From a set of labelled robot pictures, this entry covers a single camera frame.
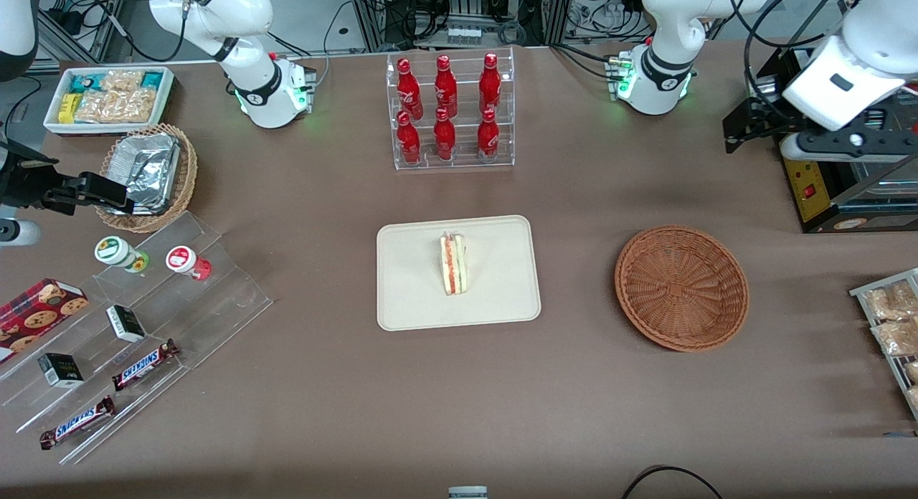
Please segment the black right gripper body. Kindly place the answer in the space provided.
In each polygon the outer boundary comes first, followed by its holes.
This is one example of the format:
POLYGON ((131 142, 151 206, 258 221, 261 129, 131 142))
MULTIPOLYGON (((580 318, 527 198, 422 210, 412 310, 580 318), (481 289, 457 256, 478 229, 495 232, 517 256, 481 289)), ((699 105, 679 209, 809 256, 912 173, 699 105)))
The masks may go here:
POLYGON ((6 150, 1 179, 2 204, 29 208, 57 184, 57 159, 19 142, 2 142, 1 146, 6 150))

